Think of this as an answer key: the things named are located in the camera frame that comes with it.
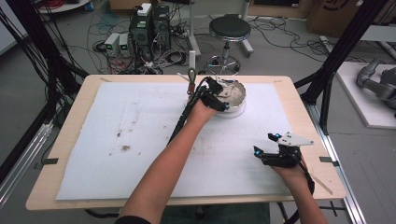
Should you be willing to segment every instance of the metal stool legs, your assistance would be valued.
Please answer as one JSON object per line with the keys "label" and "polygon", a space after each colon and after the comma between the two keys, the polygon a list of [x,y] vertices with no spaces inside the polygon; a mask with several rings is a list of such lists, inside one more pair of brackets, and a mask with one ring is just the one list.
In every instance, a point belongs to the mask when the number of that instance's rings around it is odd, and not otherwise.
{"label": "metal stool legs", "polygon": [[222,55],[213,56],[207,61],[207,69],[213,75],[238,75],[241,70],[241,63],[232,56],[228,56],[230,42],[225,42]]}

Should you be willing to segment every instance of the black metal pole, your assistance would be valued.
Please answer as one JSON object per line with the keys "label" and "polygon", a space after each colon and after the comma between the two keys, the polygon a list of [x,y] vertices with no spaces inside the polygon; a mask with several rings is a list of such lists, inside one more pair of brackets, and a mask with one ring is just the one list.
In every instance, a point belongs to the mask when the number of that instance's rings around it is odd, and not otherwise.
{"label": "black metal pole", "polygon": [[328,134],[327,117],[329,113],[332,79],[350,51],[361,40],[361,37],[387,2],[388,0],[365,0],[323,66],[315,74],[294,84],[298,88],[311,82],[306,92],[302,94],[302,99],[312,105],[316,103],[320,94],[326,91],[323,93],[319,122],[320,127],[326,134]]}

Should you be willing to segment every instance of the gray floor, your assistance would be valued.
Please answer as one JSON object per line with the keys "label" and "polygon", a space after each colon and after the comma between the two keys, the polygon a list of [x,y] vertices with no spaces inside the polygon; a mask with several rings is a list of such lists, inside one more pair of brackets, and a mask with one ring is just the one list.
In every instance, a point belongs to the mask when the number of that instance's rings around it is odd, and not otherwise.
{"label": "gray floor", "polygon": [[[110,12],[100,13],[73,10],[57,15],[57,21],[61,32],[70,46],[75,59],[90,73],[98,74],[97,68],[90,58],[87,50],[97,40],[106,39],[105,35],[97,34],[99,25],[97,23],[116,24],[114,32],[122,31],[128,26],[128,15],[116,15]],[[197,20],[196,27],[208,22],[209,18]],[[304,21],[286,21],[287,30],[291,30],[300,36],[299,43],[307,40],[318,40],[317,35],[306,32]],[[207,34],[207,24],[198,31]],[[283,31],[266,31],[266,38],[273,44],[288,46],[292,36]],[[205,62],[212,55],[222,51],[223,43],[217,39],[198,35],[198,44],[203,53],[197,59],[197,69],[204,68]],[[272,46],[263,35],[253,30],[249,43],[255,52],[246,58],[246,53],[239,45],[232,44],[231,55],[242,62],[241,75],[268,75],[288,76],[293,81],[306,77],[319,69],[322,65],[311,58],[296,53],[292,49]],[[325,56],[318,56],[310,49],[303,48],[299,51],[324,61]],[[375,55],[380,55],[387,63],[393,60],[382,52],[382,50],[361,42],[351,53],[354,57],[364,58],[370,61]],[[96,66],[99,60],[91,54]],[[164,69],[165,74],[176,72],[186,73],[186,67],[174,66]],[[45,103],[44,84],[35,74],[32,65],[22,51],[15,47],[0,57],[0,162],[3,162],[7,154],[15,147],[27,127],[33,121],[39,110]],[[340,161],[344,166],[346,175],[355,192],[361,210],[367,223],[392,223],[396,219],[396,194],[394,187],[396,176],[392,172],[391,165],[396,159],[396,131],[384,129],[366,128],[359,117],[358,112],[347,97],[346,92],[335,78],[332,90],[331,109],[329,113],[329,132],[332,142],[337,150]],[[24,204],[39,175],[39,170],[34,169],[35,163],[39,162],[43,150],[39,153],[21,180],[13,194],[7,200],[5,206],[0,210],[1,223],[112,223],[114,219],[97,219],[88,216],[82,210],[66,211],[43,211],[31,212],[26,210]],[[333,202],[335,206],[343,206],[341,202]],[[330,206],[330,202],[319,202],[320,205]],[[294,211],[293,203],[286,203],[289,214]],[[115,209],[101,209],[100,212],[116,212]],[[333,211],[324,210],[330,223],[348,223],[347,214],[337,211],[337,217]],[[280,213],[275,203],[271,203],[272,223],[281,221]]]}

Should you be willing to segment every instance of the round stool seat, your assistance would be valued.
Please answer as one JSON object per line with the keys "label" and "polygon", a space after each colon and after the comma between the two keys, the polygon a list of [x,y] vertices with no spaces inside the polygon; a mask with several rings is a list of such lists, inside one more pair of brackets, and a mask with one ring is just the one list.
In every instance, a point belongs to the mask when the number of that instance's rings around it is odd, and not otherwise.
{"label": "round stool seat", "polygon": [[226,41],[243,41],[250,35],[250,25],[238,17],[219,17],[209,24],[213,36]]}

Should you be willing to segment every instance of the person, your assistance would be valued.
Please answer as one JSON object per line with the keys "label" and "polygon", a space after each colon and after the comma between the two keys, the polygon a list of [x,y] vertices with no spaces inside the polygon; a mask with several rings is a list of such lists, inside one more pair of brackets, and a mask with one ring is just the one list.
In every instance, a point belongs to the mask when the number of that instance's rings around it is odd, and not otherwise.
{"label": "person", "polygon": [[[192,145],[217,111],[206,107],[199,100],[189,117],[155,161],[150,165],[139,184],[120,212],[116,224],[157,224],[161,222],[163,210],[181,175]],[[313,199],[304,172],[300,167],[272,167],[283,179],[297,204],[301,223],[327,223]]]}

